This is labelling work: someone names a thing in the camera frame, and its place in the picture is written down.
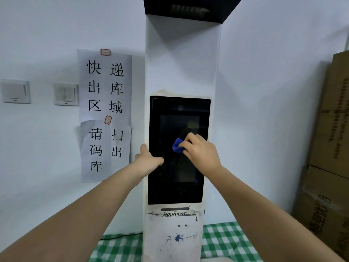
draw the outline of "checkered cloth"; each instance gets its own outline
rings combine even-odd
[[[122,234],[104,235],[114,238]],[[140,262],[142,234],[101,240],[89,262]],[[204,225],[201,258],[230,257],[235,262],[263,262],[237,222]]]

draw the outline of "wall switch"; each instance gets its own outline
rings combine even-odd
[[[30,104],[28,81],[1,79],[0,84],[3,102]]]
[[[55,105],[78,106],[77,84],[54,83]]]

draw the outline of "blue cloth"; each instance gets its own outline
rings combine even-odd
[[[175,153],[182,153],[185,150],[183,147],[178,147],[178,145],[180,145],[182,142],[183,142],[183,140],[180,138],[177,138],[175,140],[175,143],[172,145],[172,150]]]

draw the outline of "brown cardboard box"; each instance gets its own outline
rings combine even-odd
[[[349,178],[349,51],[333,56],[310,164]]]
[[[349,180],[309,166],[303,174],[293,217],[349,261]]]

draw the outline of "human hand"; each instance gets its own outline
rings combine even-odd
[[[164,163],[164,159],[162,157],[153,157],[145,144],[142,144],[139,150],[141,153],[136,154],[136,160],[132,164],[136,167],[140,182],[143,177],[149,175],[158,166],[161,166]]]
[[[190,132],[178,146],[185,148],[184,155],[204,176],[210,175],[222,166],[215,145],[198,134]]]

